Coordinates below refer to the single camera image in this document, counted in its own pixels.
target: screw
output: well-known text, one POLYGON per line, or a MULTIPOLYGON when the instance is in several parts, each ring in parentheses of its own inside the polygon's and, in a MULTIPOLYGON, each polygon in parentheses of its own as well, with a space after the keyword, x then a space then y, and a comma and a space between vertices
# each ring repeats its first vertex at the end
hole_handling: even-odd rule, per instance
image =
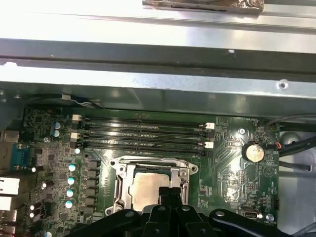
POLYGON ((134 212, 131 212, 131 211, 125 214, 126 217, 132 217, 133 215, 134 215, 134 212))
POLYGON ((165 210, 166 210, 166 208, 164 206, 158 207, 158 211, 165 211, 165 210))
POLYGON ((219 217, 223 217, 223 216, 225 216, 225 213, 222 212, 222 211, 217 211, 216 215, 219 216, 219 217))
POLYGON ((187 176, 187 172, 185 170, 181 170, 180 177, 186 177, 186 176, 187 176))
POLYGON ((267 221, 272 222, 272 221, 275 220, 275 217, 272 214, 269 213, 269 214, 267 214, 266 219, 267 219, 267 221))
POLYGON ((240 135, 244 135, 244 134, 246 133, 246 130, 241 127, 240 129, 238 129, 238 133, 239 133, 240 135))
POLYGON ((190 210, 190 207, 189 207, 189 206, 183 206, 183 207, 182 207, 182 210, 184 210, 184 211, 189 211, 189 210, 190 210))

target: wire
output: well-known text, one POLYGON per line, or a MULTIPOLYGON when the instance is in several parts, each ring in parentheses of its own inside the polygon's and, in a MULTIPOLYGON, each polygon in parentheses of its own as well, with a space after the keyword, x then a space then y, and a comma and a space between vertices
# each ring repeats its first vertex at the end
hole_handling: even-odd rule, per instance
POLYGON ((100 106, 96 103, 89 101, 87 98, 73 96, 73 95, 66 95, 66 94, 37 94, 32 95, 29 99, 27 99, 26 104, 34 103, 35 101, 44 100, 44 99, 61 99, 61 100, 68 100, 73 101, 78 105, 81 106, 91 106, 93 108, 98 109, 105 109, 103 106, 100 106))
POLYGON ((280 143, 280 142, 276 142, 276 147, 277 147, 278 149, 282 149, 281 143, 280 143))
POLYGON ((286 120, 291 120, 291 119, 302 119, 302 118, 316 118, 316 114, 303 114, 303 115, 288 115, 288 116, 283 116, 280 118, 277 118, 275 120, 272 120, 270 122, 268 122, 265 125, 265 130, 269 130, 269 127, 277 122, 281 122, 281 121, 286 121, 286 120))
POLYGON ((296 164, 296 163, 287 163, 284 161, 279 161, 279 166, 283 166, 286 168, 290 168, 290 169, 299 169, 299 170, 303 170, 303 171, 310 171, 311 170, 311 166, 307 165, 307 164, 296 164))
POLYGON ((301 236, 305 236, 305 233, 312 231, 316 229, 316 222, 310 224, 309 226, 304 227, 303 229, 299 230, 298 232, 294 233, 293 236, 294 237, 301 237, 301 236))

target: usb port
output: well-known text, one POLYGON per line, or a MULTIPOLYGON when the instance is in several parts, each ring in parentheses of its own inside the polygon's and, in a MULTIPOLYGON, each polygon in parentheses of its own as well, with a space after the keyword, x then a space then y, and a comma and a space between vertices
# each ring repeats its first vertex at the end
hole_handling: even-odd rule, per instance
POLYGON ((0 177, 0 194, 17 195, 19 194, 20 179, 0 177))
POLYGON ((251 220, 256 220, 258 218, 258 213, 250 207, 242 207, 240 214, 251 220))

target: screw hole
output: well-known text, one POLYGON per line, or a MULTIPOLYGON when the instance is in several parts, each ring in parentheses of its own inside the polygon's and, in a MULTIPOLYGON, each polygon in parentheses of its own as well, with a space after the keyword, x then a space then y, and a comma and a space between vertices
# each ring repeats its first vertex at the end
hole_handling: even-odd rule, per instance
POLYGON ((278 81, 278 82, 276 83, 276 87, 277 87, 279 90, 287 89, 287 87, 288 87, 288 82, 287 82, 287 80, 282 79, 282 80, 278 81))

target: integrated circuit chip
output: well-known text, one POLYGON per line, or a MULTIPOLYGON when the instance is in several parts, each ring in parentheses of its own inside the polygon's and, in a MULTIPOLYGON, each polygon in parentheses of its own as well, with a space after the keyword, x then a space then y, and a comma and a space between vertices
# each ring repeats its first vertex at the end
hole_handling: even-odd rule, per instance
POLYGON ((98 170, 89 170, 88 171, 88 177, 97 177, 99 175, 98 170))
POLYGON ((59 178, 60 179, 66 179, 66 174, 65 173, 61 173, 61 174, 59 174, 59 178))
POLYGON ((133 209, 142 211, 145 206, 158 204, 159 187, 169 187, 169 176, 156 173, 136 173, 130 186, 133 209))
POLYGON ((55 155, 48 155, 48 160, 53 161, 55 159, 55 155))
POLYGON ((57 233, 63 233, 64 232, 64 227, 62 227, 62 226, 57 227, 56 232, 57 233))
POLYGON ((96 169, 99 166, 100 166, 100 161, 99 160, 92 160, 92 161, 89 161, 89 163, 88 163, 88 168, 89 169, 96 169))
POLYGON ((86 184, 88 186, 96 186, 98 184, 98 180, 97 179, 88 179, 86 184))
POLYGON ((87 197, 85 199, 85 204, 86 205, 94 205, 95 201, 96 201, 96 198, 94 198, 94 197, 87 197))
POLYGON ((88 196, 94 196, 97 193, 97 189, 96 188, 88 188, 85 193, 88 196))
POLYGON ((65 213, 61 213, 61 214, 59 215, 59 219, 60 219, 60 220, 63 220, 63 221, 66 220, 67 217, 68 217, 68 215, 65 214, 65 213))

